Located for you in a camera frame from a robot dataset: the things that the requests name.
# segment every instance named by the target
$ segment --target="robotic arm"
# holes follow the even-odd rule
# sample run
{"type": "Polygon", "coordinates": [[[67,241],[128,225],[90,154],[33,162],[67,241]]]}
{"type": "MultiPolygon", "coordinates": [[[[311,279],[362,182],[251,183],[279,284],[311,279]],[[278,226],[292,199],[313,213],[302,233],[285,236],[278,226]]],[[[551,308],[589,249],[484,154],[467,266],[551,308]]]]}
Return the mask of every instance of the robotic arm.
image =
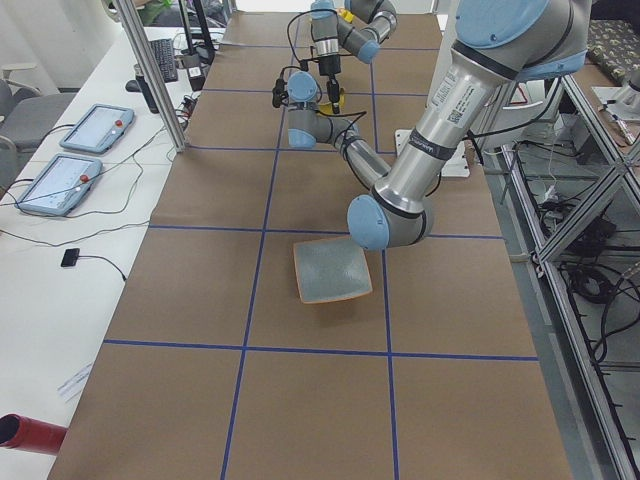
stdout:
{"type": "MultiPolygon", "coordinates": [[[[331,0],[322,1],[327,10],[331,0]]],[[[347,0],[345,6],[370,23],[357,32],[340,27],[338,20],[339,43],[369,63],[395,30],[393,6],[388,0],[347,0]]],[[[369,190],[349,206],[352,238],[370,250],[424,238],[433,224],[425,195],[487,100],[511,81],[577,71],[586,54],[590,6],[591,0],[461,0],[452,65],[393,167],[358,135],[353,122],[317,113],[318,87],[308,72],[292,75],[287,84],[291,146],[333,145],[369,190]]]]}

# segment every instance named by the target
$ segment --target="red cylinder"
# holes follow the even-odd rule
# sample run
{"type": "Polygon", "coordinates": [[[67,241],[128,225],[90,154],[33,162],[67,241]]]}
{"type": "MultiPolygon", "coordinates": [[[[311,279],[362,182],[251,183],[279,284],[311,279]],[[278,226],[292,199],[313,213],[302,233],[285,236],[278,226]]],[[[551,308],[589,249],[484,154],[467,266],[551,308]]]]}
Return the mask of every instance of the red cylinder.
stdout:
{"type": "Polygon", "coordinates": [[[0,418],[0,447],[57,455],[67,429],[11,413],[0,418]]]}

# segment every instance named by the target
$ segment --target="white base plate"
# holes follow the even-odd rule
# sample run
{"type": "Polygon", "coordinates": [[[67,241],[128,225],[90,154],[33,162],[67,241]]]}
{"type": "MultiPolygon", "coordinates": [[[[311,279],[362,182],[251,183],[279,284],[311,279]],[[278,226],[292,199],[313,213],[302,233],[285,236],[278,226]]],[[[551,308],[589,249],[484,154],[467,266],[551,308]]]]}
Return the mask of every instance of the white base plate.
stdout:
{"type": "MultiPolygon", "coordinates": [[[[622,87],[591,87],[593,93],[596,94],[596,97],[598,97],[598,100],[600,100],[603,105],[611,100],[613,96],[618,93],[620,88],[622,87]]],[[[625,122],[640,122],[640,115],[625,110],[624,108],[620,108],[620,106],[615,103],[607,105],[607,110],[614,115],[617,115],[625,122]]]]}
{"type": "MultiPolygon", "coordinates": [[[[407,144],[409,134],[411,134],[411,130],[396,130],[396,152],[398,155],[400,155],[400,152],[407,144]]],[[[442,168],[442,176],[467,178],[469,175],[471,175],[471,172],[467,165],[464,143],[460,142],[456,149],[456,153],[454,153],[453,157],[447,160],[447,163],[444,164],[444,167],[442,168]]]]}

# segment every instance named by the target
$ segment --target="keyboard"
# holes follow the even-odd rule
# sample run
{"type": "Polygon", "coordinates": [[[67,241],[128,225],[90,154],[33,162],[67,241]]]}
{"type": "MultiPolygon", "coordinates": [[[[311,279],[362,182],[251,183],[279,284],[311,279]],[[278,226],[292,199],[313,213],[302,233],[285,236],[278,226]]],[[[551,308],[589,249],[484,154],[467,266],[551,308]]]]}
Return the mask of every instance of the keyboard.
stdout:
{"type": "Polygon", "coordinates": [[[178,70],[176,68],[176,57],[173,53],[173,40],[162,38],[160,40],[151,40],[149,43],[165,83],[177,82],[178,70]]]}

